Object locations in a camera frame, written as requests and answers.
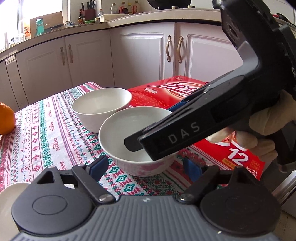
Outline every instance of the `white ceramic bowl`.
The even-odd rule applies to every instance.
[[[14,183],[0,192],[0,241],[9,241],[19,231],[11,216],[11,206],[29,183]]]
[[[78,97],[72,104],[72,110],[85,128],[98,133],[109,116],[129,107],[131,98],[131,93],[125,89],[98,89]]]
[[[150,106],[127,108],[110,116],[101,126],[99,142],[105,152],[126,173],[138,177],[148,177],[166,170],[175,159],[175,154],[153,161],[142,149],[129,151],[124,139],[131,134],[158,122],[171,112]]]

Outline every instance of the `gray gripper base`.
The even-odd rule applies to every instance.
[[[193,205],[171,196],[121,196],[99,206],[83,226],[56,237],[20,233],[13,241],[278,241],[272,233],[232,237],[208,224]]]

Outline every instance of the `black circular mount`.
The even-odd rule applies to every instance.
[[[243,183],[208,193],[200,209],[219,230],[246,237],[272,232],[281,213],[278,201],[265,188]]]
[[[93,210],[90,198],[63,184],[31,184],[12,206],[21,230],[37,235],[67,232],[83,223]]]

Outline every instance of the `tablecloth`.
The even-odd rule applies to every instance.
[[[16,128],[0,136],[0,191],[15,182],[32,182],[44,168],[58,169],[89,164],[106,153],[98,134],[87,130],[71,110],[75,99],[99,89],[86,83],[34,103],[15,114]],[[183,150],[186,156],[199,156],[193,150]],[[118,197],[129,195],[179,195],[191,181],[183,172],[182,155],[165,172],[152,177],[135,177],[122,171],[109,158],[109,168],[99,183]]]

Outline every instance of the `gloved hand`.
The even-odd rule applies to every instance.
[[[296,101],[289,93],[282,90],[278,103],[254,113],[249,119],[249,126],[259,134],[267,136],[277,132],[293,120],[296,120]],[[226,127],[210,135],[207,139],[211,143],[218,143],[233,131],[233,129]],[[245,131],[237,131],[236,138],[241,147],[249,149],[261,161],[270,162],[278,155],[272,140],[257,139],[254,135]]]

